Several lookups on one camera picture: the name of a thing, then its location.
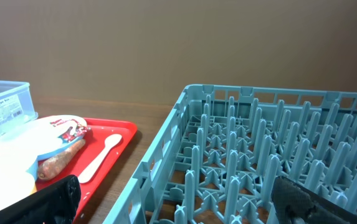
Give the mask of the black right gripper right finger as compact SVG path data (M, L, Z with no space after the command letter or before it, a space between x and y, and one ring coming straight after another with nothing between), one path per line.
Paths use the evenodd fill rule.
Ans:
M271 199L270 219L274 223L357 223L357 215L284 176L275 178Z

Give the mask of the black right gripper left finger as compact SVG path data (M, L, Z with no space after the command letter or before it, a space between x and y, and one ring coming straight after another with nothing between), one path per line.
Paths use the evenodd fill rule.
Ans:
M0 223L74 222L81 199L78 177L68 175L0 210Z

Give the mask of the orange carrot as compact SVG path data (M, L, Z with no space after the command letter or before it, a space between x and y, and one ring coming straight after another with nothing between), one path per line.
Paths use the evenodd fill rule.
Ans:
M47 181L57 177L84 145L85 140L81 139L65 151L45 160L37 169L37 178Z

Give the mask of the red candy wrapper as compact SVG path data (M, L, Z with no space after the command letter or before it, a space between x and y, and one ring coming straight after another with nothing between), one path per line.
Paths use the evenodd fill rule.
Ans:
M87 125L79 123L76 119L58 119L50 122L50 125L52 126L52 135L65 142L71 142L84 136L88 131Z

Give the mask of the white plastic spoon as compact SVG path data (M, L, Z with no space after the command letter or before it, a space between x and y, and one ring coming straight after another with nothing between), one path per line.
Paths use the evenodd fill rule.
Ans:
M96 158L86 168L84 168L84 170L78 176L80 184L87 183L91 180L91 178L101 166L102 162L104 161L110 150L116 145L118 145L122 139L123 136L121 134L112 134L105 139L105 147L96 156Z

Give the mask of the light blue bowl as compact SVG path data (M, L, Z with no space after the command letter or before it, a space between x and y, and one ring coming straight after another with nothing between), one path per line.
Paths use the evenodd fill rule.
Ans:
M0 210L37 191L37 155L0 151Z

